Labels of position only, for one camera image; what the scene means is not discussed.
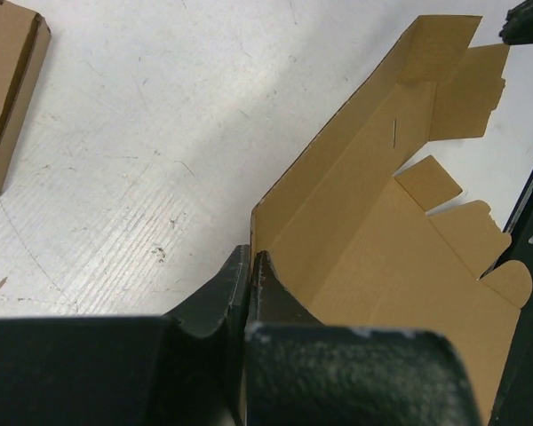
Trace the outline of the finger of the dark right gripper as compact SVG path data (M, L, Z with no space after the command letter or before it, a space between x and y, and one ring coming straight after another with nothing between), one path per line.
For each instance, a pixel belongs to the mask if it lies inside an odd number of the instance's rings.
M507 12L499 36L507 45L533 44L533 0L525 0Z

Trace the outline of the large cardboard box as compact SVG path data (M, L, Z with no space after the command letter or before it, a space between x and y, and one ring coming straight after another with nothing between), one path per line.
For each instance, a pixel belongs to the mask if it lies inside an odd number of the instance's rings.
M251 251L321 322L415 327L456 347L488 423L521 309L527 266L434 141L480 138L505 87L508 48L472 46L477 15L421 15L251 213Z

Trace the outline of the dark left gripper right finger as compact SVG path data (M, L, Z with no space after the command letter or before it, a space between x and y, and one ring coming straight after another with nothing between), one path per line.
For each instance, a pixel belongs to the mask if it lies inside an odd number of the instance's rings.
M280 282L269 254L251 273L245 330L249 425L477 425L450 342L405 327L322 324Z

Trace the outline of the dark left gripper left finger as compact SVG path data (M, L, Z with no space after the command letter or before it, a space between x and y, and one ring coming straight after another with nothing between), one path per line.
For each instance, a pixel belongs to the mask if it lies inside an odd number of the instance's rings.
M0 319L0 425L239 425L250 249L155 316Z

